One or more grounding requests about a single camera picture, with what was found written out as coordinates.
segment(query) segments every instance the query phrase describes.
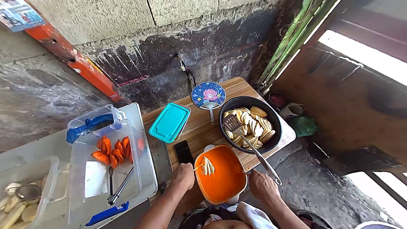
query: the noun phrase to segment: hand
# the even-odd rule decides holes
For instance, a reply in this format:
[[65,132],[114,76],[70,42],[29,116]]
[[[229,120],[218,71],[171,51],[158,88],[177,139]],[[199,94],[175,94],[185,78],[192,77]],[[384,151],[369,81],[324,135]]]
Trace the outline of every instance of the hand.
[[252,174],[249,176],[249,187],[253,196],[262,203],[268,201],[275,203],[282,200],[277,184],[264,172],[252,169]]
[[194,182],[194,168],[191,163],[181,163],[171,178],[171,185],[181,188],[184,191],[190,190],[192,186],[194,186]]

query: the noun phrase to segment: wooden table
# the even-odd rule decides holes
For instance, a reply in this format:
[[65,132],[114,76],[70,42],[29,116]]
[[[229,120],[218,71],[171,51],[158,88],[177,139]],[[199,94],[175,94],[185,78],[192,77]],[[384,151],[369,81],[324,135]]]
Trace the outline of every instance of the wooden table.
[[[227,100],[237,96],[251,96],[264,101],[263,98],[241,77],[232,78],[223,83],[220,83],[220,85],[226,91]],[[204,148],[207,145],[226,144],[231,146],[223,137],[219,129],[218,115],[220,108],[213,110],[215,121],[215,125],[213,126],[211,125],[209,111],[198,108],[192,102],[190,96],[179,99],[174,103],[188,106],[189,108],[191,108],[191,114],[180,139],[177,142],[167,144],[168,154],[170,156],[173,170],[175,170],[179,165],[178,158],[174,149],[174,145],[178,142],[181,142],[183,140],[188,141],[188,145],[194,159],[204,151]],[[163,109],[164,107],[161,107],[142,116],[149,144],[157,141],[155,137],[148,134],[148,130]],[[285,147],[295,139],[294,130],[280,116],[278,117],[281,122],[282,137],[278,145],[272,151],[263,154],[265,158],[270,157],[275,152]],[[256,165],[260,164],[256,156],[253,154],[246,154],[244,152],[238,151],[235,148],[233,148],[233,151],[241,160],[246,172],[254,168]],[[203,200],[204,197],[201,193],[201,190],[199,189],[198,184],[195,182],[194,187],[189,190],[181,199],[175,211],[175,215],[180,215],[187,212],[191,208],[196,208]]]

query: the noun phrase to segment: metal spatula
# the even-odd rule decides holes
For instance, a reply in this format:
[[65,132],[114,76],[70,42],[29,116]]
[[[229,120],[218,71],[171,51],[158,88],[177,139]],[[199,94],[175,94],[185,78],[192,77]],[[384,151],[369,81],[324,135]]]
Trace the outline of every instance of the metal spatula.
[[240,134],[240,136],[242,136],[243,140],[245,140],[250,145],[250,147],[254,151],[255,155],[257,156],[257,159],[266,169],[267,174],[274,180],[274,182],[276,184],[282,185],[282,182],[281,182],[280,178],[278,177],[277,173],[275,172],[275,170],[271,167],[271,165],[266,161],[266,159],[264,159],[264,157],[257,151],[257,149],[242,134],[242,132],[241,132],[242,125],[240,124],[237,117],[234,116],[233,114],[226,116],[223,119],[223,126],[226,128],[226,130],[229,130],[230,132],[232,132],[234,134]]

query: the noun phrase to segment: concrete floor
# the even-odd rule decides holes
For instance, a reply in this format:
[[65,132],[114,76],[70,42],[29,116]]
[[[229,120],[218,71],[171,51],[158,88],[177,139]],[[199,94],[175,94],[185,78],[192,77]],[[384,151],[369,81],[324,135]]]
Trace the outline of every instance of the concrete floor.
[[[352,229],[366,221],[382,221],[398,225],[375,201],[364,195],[349,180],[320,166],[313,157],[304,138],[298,138],[268,159],[283,182],[280,188],[284,201],[298,209],[308,210],[322,217],[334,229]],[[262,204],[253,197],[249,188],[242,193],[245,201],[259,209]],[[131,210],[104,229],[134,228],[140,215]],[[178,229],[184,216],[171,221],[169,229]]]

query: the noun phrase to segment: blue hand fan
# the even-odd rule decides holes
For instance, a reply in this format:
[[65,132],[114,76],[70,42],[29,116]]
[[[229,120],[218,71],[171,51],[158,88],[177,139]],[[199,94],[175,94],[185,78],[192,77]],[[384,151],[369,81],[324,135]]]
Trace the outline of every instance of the blue hand fan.
[[192,90],[191,98],[199,108],[210,111],[212,125],[215,125],[212,110],[219,108],[225,102],[225,89],[214,82],[203,82]]

